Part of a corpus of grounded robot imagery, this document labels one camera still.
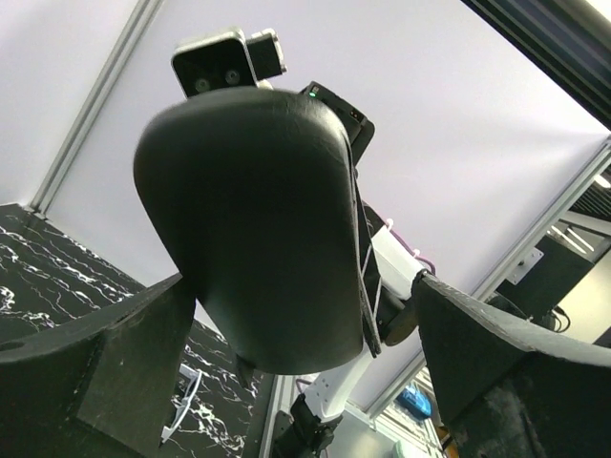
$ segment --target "white wall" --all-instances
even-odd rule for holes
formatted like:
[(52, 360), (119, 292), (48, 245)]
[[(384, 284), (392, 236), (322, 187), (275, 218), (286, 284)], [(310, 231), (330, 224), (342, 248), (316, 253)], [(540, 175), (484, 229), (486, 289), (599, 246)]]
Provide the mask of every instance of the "white wall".
[(136, 2), (0, 2), (0, 204), (33, 198)]
[[(364, 199), (467, 292), (593, 156), (607, 131), (458, 0), (165, 2), (119, 79), (50, 217), (145, 283), (175, 271), (138, 202), (132, 158), (150, 118), (183, 99), (176, 43), (229, 25), (273, 27), (288, 74), (316, 79), (377, 127)], [(386, 351), (353, 395), (368, 406), (419, 348)]]
[(592, 344), (611, 326), (611, 251), (559, 305), (571, 318), (565, 336)]

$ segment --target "purple cable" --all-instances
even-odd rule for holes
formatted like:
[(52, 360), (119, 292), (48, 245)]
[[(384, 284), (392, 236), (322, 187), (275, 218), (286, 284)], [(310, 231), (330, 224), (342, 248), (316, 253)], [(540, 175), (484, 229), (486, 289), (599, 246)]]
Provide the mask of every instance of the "purple cable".
[(431, 269), (431, 273), (433, 275), (437, 275), (436, 274), (437, 269), (435, 268), (435, 264), (433, 264), (430, 260), (427, 260), (426, 258), (422, 258), (421, 256), (416, 255), (415, 251), (413, 251), (410, 248), (410, 246), (403, 240), (403, 238), (400, 235), (398, 235), (396, 232), (394, 232), (392, 229), (390, 229), (390, 233), (397, 239), (399, 243), (401, 243), (401, 245), (406, 250), (408, 250), (408, 253), (410, 253), (410, 255), (412, 255), (416, 260), (419, 260), (420, 262), (427, 264), (429, 268)]

